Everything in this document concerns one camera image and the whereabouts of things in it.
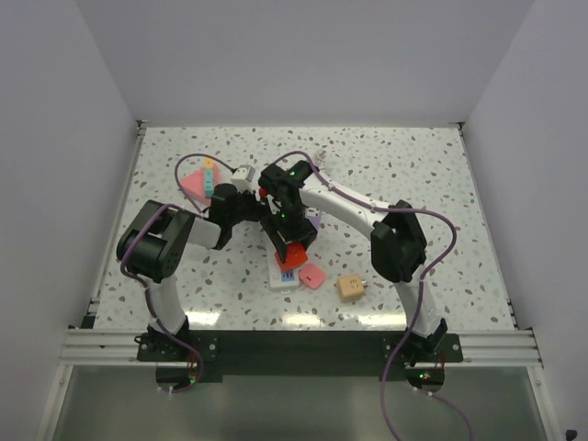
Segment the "red cube plug adapter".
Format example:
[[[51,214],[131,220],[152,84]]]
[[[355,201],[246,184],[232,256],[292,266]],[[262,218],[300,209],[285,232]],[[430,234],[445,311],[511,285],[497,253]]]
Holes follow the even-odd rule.
[[[289,243],[285,260],[282,260],[278,252],[275,252],[275,259],[281,272],[294,270],[308,261],[306,250],[302,243]]]

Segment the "purple power strip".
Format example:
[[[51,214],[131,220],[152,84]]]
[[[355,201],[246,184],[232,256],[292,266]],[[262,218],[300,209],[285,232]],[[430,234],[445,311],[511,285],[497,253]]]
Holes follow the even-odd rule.
[[[307,208],[305,211],[305,217],[317,232],[321,230],[322,211],[320,209]]]

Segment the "white multicolour power strip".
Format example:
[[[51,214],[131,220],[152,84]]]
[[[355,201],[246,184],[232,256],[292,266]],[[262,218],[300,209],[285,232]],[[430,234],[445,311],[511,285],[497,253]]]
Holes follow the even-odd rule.
[[[267,255],[268,284],[273,290],[287,291],[300,285],[299,270],[297,268],[283,271],[278,265],[274,254]]]

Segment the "pink square plug adapter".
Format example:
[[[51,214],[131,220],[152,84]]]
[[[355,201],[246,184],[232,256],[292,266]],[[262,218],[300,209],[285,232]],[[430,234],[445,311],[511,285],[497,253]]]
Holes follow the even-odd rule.
[[[300,283],[310,289],[319,288],[326,279],[326,275],[317,265],[308,263],[299,271]]]

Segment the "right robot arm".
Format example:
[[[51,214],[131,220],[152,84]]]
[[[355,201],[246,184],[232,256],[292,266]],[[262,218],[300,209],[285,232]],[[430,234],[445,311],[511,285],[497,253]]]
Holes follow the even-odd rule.
[[[427,243],[408,202],[387,205],[368,198],[320,175],[304,160],[288,170],[269,165],[261,172],[258,185],[260,198],[276,204],[267,210],[261,224],[283,271],[302,265],[318,234],[306,211],[317,209],[335,217],[369,239],[374,270],[394,285],[401,299],[412,355],[428,361],[441,351],[447,322],[438,314],[428,288],[419,281]]]

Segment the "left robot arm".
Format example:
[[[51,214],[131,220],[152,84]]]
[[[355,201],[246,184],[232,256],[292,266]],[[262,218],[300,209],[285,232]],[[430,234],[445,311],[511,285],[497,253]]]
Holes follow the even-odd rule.
[[[187,245],[220,250],[232,238],[234,226],[259,222],[267,213],[254,193],[220,184],[201,213],[148,200],[122,234],[116,249],[120,271],[143,286],[150,328],[161,334],[157,347],[168,359],[180,360],[190,349],[190,338],[181,332],[187,317],[175,276]]]

